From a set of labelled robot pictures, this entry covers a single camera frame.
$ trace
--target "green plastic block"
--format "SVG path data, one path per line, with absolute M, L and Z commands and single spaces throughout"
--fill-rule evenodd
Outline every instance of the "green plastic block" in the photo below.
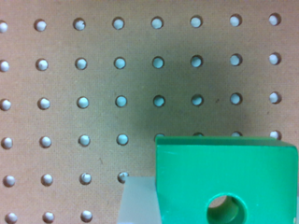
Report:
M 158 137 L 163 224 L 292 224 L 298 155 L 272 138 Z M 222 195 L 225 202 L 210 208 Z

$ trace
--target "white plastic piece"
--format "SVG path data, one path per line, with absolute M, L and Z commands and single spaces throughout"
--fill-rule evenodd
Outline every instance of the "white plastic piece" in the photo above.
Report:
M 91 222 L 93 219 L 93 214 L 90 211 L 84 211 L 81 213 L 81 220 L 83 222 Z
M 46 212 L 44 215 L 43 215 L 43 220 L 45 223 L 52 223 L 55 219 L 55 215 L 51 212 Z
M 125 60 L 123 58 L 118 58 L 115 60 L 114 65 L 118 69 L 122 69 L 125 67 Z
M 127 145 L 128 142 L 129 142 L 129 138 L 126 134 L 122 133 L 117 137 L 117 143 L 121 146 Z
M 9 70 L 9 63 L 7 61 L 1 61 L 0 70 L 1 72 L 7 72 Z
M 193 56 L 191 60 L 191 65 L 193 67 L 199 67 L 200 65 L 202 65 L 202 59 L 198 56 Z
M 195 133 L 193 136 L 199 136 L 199 137 L 202 137 L 204 136 L 202 133 Z
M 118 18 L 116 20 L 113 21 L 113 27 L 116 29 L 116 30 L 121 30 L 124 26 L 124 21 L 123 19 L 121 18 Z
M 37 62 L 37 68 L 40 71 L 45 71 L 48 69 L 48 62 L 45 59 L 41 59 Z
M 152 61 L 152 66 L 154 66 L 155 68 L 162 68 L 164 66 L 163 58 L 154 58 L 154 60 Z
M 0 108 L 4 111 L 8 111 L 11 108 L 11 102 L 9 100 L 2 100 Z
M 165 104 L 165 99 L 163 98 L 163 96 L 156 96 L 153 100 L 153 103 L 156 106 L 161 107 Z
M 53 177 L 51 175 L 43 175 L 41 177 L 41 183 L 44 186 L 50 186 L 53 183 Z
M 124 96 L 119 96 L 118 98 L 116 98 L 115 104 L 118 107 L 124 107 L 127 105 L 127 99 Z
M 88 173 L 84 173 L 80 176 L 80 182 L 82 185 L 88 185 L 92 182 L 92 176 Z
M 277 104 L 281 99 L 277 92 L 272 92 L 269 96 L 269 100 L 272 104 Z
M 270 137 L 281 139 L 281 134 L 278 131 L 273 131 L 270 133 Z
M 239 132 L 232 133 L 232 137 L 240 137 L 242 136 Z
M 75 20 L 75 29 L 78 31 L 82 31 L 85 29 L 85 21 L 82 19 Z
M 241 97 L 239 94 L 237 93 L 234 93 L 232 96 L 231 96 L 231 102 L 233 105 L 239 105 L 241 103 Z
M 80 97 L 77 101 L 77 105 L 81 109 L 85 109 L 89 104 L 89 100 L 86 97 Z
M 165 136 L 165 134 L 163 134 L 163 133 L 157 133 L 153 140 L 156 141 L 157 137 L 164 137 L 164 136 Z
M 44 137 L 40 138 L 40 145 L 42 147 L 50 147 L 51 144 L 52 144 L 52 142 L 49 137 L 44 136 Z
M 190 21 L 190 25 L 193 27 L 193 28 L 198 28 L 200 27 L 202 24 L 202 21 L 199 17 L 193 17 Z
M 85 59 L 80 58 L 76 60 L 76 68 L 78 70 L 84 70 L 87 67 L 87 62 Z
M 278 64 L 278 62 L 279 62 L 279 58 L 278 58 L 278 56 L 277 56 L 276 54 L 271 54 L 271 55 L 269 56 L 269 62 L 270 62 L 271 64 L 273 64 L 273 65 Z
M 241 64 L 241 59 L 240 59 L 240 57 L 239 57 L 238 55 L 236 55 L 236 54 L 232 55 L 232 57 L 231 57 L 231 64 L 232 64 L 233 66 L 238 66 L 238 65 L 240 65 L 240 64 Z
M 14 224 L 14 223 L 16 223 L 17 221 L 18 221 L 18 217 L 17 217 L 16 214 L 14 214 L 14 213 L 8 213 L 8 214 L 6 215 L 6 222 L 7 222 L 8 224 Z
M 127 177 L 129 176 L 129 174 L 127 172 L 121 172 L 118 174 L 118 180 L 120 183 L 124 184 L 125 180 L 127 179 Z
M 0 33 L 5 33 L 8 29 L 8 25 L 4 21 L 0 21 Z
M 192 98 L 192 104 L 193 105 L 201 105 L 203 103 L 203 97 L 200 95 L 194 95 Z
M 273 13 L 273 14 L 271 14 L 270 17 L 269 17 L 269 22 L 270 22 L 270 24 L 273 25 L 273 26 L 277 26 L 277 25 L 279 25 L 280 22 L 281 22 L 281 17 L 280 17 L 280 15 L 277 14 L 277 13 Z
M 155 18 L 151 21 L 151 26 L 152 28 L 158 30 L 161 29 L 163 27 L 163 21 L 160 18 Z
M 232 24 L 232 26 L 236 27 L 240 25 L 240 19 L 237 16 L 232 16 L 230 19 L 230 23 Z
M 11 188 L 12 186 L 14 186 L 15 183 L 16 183 L 16 179 L 12 175 L 7 175 L 3 179 L 3 184 L 8 188 Z
M 153 176 L 129 176 L 124 184 L 117 224 L 141 223 L 162 224 Z
M 38 21 L 36 23 L 36 30 L 39 32 L 46 30 L 46 27 L 47 27 L 47 24 L 45 21 Z
M 79 139 L 78 142 L 83 146 L 86 147 L 91 143 L 91 138 L 88 135 L 82 135 Z
M 42 110 L 48 109 L 50 107 L 50 101 L 46 98 L 42 98 L 38 101 L 38 107 Z
M 6 137 L 2 140 L 2 147 L 5 149 L 12 148 L 12 139 L 9 137 Z

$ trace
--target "pegboard hole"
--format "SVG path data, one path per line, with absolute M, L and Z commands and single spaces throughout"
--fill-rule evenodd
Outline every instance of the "pegboard hole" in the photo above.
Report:
M 125 96 L 118 96 L 115 100 L 115 105 L 118 107 L 124 107 L 127 105 L 127 98 Z
M 194 55 L 191 58 L 191 65 L 195 68 L 202 66 L 203 62 L 204 62 L 203 57 L 200 55 Z
M 203 133 L 194 133 L 193 136 L 202 137 L 202 136 L 204 136 L 204 134 Z
M 241 137 L 243 134 L 241 132 L 233 132 L 232 137 Z
M 155 135 L 155 137 L 153 138 L 153 141 L 156 141 L 157 137 L 164 137 L 164 136 L 165 136 L 165 134 L 163 134 L 163 133 L 157 133 Z
M 118 174 L 118 181 L 121 183 L 121 184 L 124 184 L 125 183 L 125 179 L 126 177 L 128 177 L 129 174 L 127 172 L 120 172 Z
M 82 135 L 78 139 L 78 143 L 81 144 L 83 147 L 87 147 L 91 143 L 91 138 L 88 135 Z
M 43 148 L 50 147 L 51 144 L 52 142 L 50 138 L 47 136 L 43 136 L 39 139 L 39 145 L 41 145 Z
M 203 23 L 203 19 L 200 16 L 193 16 L 190 19 L 190 25 L 193 28 L 199 28 Z
M 55 219 L 55 215 L 51 212 L 46 212 L 43 215 L 43 221 L 45 223 L 52 223 L 54 221 L 54 219 Z
M 51 175 L 43 175 L 41 177 L 42 185 L 48 187 L 53 183 L 53 177 Z
M 243 62 L 243 59 L 240 54 L 233 54 L 231 56 L 231 65 L 232 66 L 239 66 L 240 64 L 242 64 L 242 62 Z
M 73 22 L 73 26 L 76 30 L 82 31 L 86 26 L 85 20 L 83 20 L 82 18 L 76 18 Z
M 49 67 L 48 62 L 45 59 L 38 59 L 36 61 L 36 68 L 39 71 L 46 71 Z
M 129 137 L 123 133 L 119 134 L 118 137 L 116 138 L 116 142 L 121 146 L 125 146 L 129 142 Z
M 273 26 L 280 25 L 280 23 L 281 23 L 280 15 L 278 13 L 271 14 L 270 17 L 269 17 L 269 22 Z
M 151 20 L 151 26 L 152 28 L 159 30 L 164 26 L 164 21 L 161 17 L 154 17 Z
M 84 96 L 81 96 L 77 99 L 77 106 L 81 109 L 87 108 L 89 104 L 90 104 L 89 100 Z
M 164 59 L 162 57 L 155 57 L 152 60 L 152 66 L 155 68 L 162 68 L 164 66 Z
M 14 213 L 8 213 L 5 220 L 7 224 L 15 224 L 18 221 L 18 217 Z
M 240 105 L 243 101 L 243 97 L 240 93 L 236 92 L 236 93 L 233 93 L 232 96 L 231 96 L 231 103 L 233 105 Z
M 116 58 L 116 59 L 114 60 L 114 66 L 115 66 L 117 69 L 122 69 L 122 68 L 125 67 L 125 65 L 126 65 L 126 62 L 125 62 L 124 58 L 122 58 L 122 57 Z
M 1 146 L 4 149 L 11 149 L 12 148 L 12 139 L 9 137 L 3 138 L 1 141 Z
M 246 209 L 240 199 L 222 195 L 209 204 L 206 217 L 209 224 L 241 224 L 246 221 Z
M 0 71 L 7 72 L 9 70 L 9 63 L 5 60 L 0 61 Z
M 38 32 L 42 32 L 42 31 L 45 31 L 47 28 L 47 24 L 44 20 L 36 20 L 35 22 L 35 29 L 38 31 Z
M 196 105 L 196 106 L 200 106 L 204 103 L 204 98 L 202 95 L 200 94 L 195 94 L 193 97 L 192 97 L 192 104 L 193 105 Z
M 8 111 L 11 108 L 11 102 L 8 99 L 2 99 L 0 101 L 0 108 L 3 111 Z
M 40 98 L 37 101 L 37 106 L 41 110 L 49 109 L 49 107 L 50 107 L 50 101 L 47 98 Z
M 5 21 L 0 21 L 0 33 L 5 33 L 8 29 L 8 25 Z
M 89 185 L 92 182 L 92 176 L 88 173 L 80 175 L 79 181 L 82 185 Z
M 93 214 L 90 211 L 84 211 L 81 213 L 81 220 L 83 222 L 91 222 L 93 219 Z
M 281 62 L 281 56 L 279 53 L 274 52 L 269 56 L 269 62 L 273 65 L 277 65 Z
M 162 95 L 157 95 L 153 98 L 153 104 L 157 107 L 165 105 L 165 98 Z
M 75 66 L 78 70 L 84 70 L 87 68 L 87 61 L 85 58 L 78 58 L 75 61 Z
M 269 96 L 269 100 L 272 104 L 277 105 L 281 102 L 282 97 L 277 91 L 273 91 Z
M 12 175 L 7 175 L 3 178 L 3 184 L 8 188 L 13 187 L 15 183 L 16 183 L 16 179 Z
M 270 133 L 270 137 L 276 138 L 277 140 L 281 140 L 282 134 L 281 134 L 280 131 L 275 130 L 275 131 Z
M 121 17 L 117 17 L 113 20 L 112 26 L 116 30 L 121 30 L 124 27 L 124 19 Z
M 234 14 L 230 18 L 230 23 L 232 26 L 237 27 L 242 24 L 242 17 L 239 14 Z

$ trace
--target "hole in green block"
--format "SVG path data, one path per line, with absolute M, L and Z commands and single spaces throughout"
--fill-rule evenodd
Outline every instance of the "hole in green block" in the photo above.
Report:
M 243 202 L 231 195 L 220 195 L 212 200 L 218 201 L 219 198 L 226 196 L 223 203 L 218 206 L 209 206 L 206 217 L 209 224 L 244 224 L 246 221 L 246 209 Z

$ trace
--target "pegboard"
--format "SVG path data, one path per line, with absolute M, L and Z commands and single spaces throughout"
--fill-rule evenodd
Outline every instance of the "pegboard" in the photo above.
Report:
M 46 212 L 54 223 L 80 223 L 83 211 L 92 223 L 116 223 L 123 190 L 117 176 L 155 175 L 157 133 L 279 131 L 299 146 L 298 10 L 298 1 L 2 1 L 0 138 L 11 138 L 12 147 L 2 141 L 0 176 L 15 183 L 0 187 L 0 223 L 9 213 L 17 223 L 42 223 Z M 273 13 L 279 25 L 269 22 Z M 238 26 L 230 23 L 234 15 Z M 156 17 L 160 29 L 151 25 Z M 84 22 L 77 27 L 76 19 Z M 273 53 L 277 65 L 269 62 Z M 235 54 L 240 65 L 231 64 Z M 163 67 L 153 66 L 156 57 Z M 76 67 L 78 59 L 86 64 Z M 232 104 L 234 93 L 241 104 Z M 116 106 L 118 96 L 125 106 Z M 163 96 L 162 106 L 155 96 Z M 117 143 L 119 134 L 126 145 Z M 90 184 L 80 181 L 84 173 Z M 50 186 L 42 184 L 46 174 Z

